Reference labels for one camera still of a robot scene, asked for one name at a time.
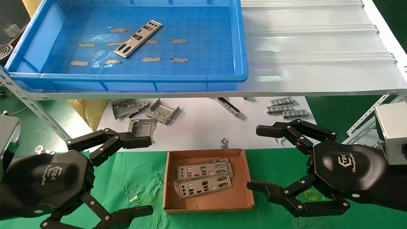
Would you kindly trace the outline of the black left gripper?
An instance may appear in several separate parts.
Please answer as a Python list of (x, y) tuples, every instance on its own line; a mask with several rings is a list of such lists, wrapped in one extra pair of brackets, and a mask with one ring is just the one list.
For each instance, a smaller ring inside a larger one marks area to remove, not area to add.
[(1, 180), (1, 220), (52, 213), (42, 229), (80, 229), (60, 220), (84, 203), (100, 218), (94, 229), (128, 229), (135, 218), (153, 214), (151, 205), (109, 213), (89, 193), (94, 179), (93, 165), (75, 150), (14, 158)]

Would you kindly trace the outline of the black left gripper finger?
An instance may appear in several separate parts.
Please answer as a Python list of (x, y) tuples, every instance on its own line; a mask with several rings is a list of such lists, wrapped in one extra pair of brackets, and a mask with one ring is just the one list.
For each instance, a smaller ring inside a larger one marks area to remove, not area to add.
[(135, 137), (130, 132), (116, 132), (106, 128), (70, 139), (66, 142), (66, 145), (68, 150), (76, 150), (78, 152), (99, 146), (98, 149), (90, 154), (91, 164), (98, 167), (119, 149), (146, 148), (152, 145), (152, 140), (149, 136)]

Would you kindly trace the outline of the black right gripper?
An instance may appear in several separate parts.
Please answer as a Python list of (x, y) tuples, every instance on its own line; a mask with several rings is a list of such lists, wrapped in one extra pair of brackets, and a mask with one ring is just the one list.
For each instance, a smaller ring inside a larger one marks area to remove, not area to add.
[[(259, 125), (256, 134), (285, 138), (304, 155), (310, 154), (310, 174), (286, 188), (253, 179), (247, 182), (249, 190), (263, 193), (267, 202), (281, 205), (294, 217), (343, 215), (350, 208), (345, 199), (407, 210), (407, 167), (388, 164), (380, 149), (339, 144), (334, 131), (301, 119)], [(314, 146), (307, 137), (320, 143)], [(331, 200), (303, 203), (296, 198), (312, 186)]]

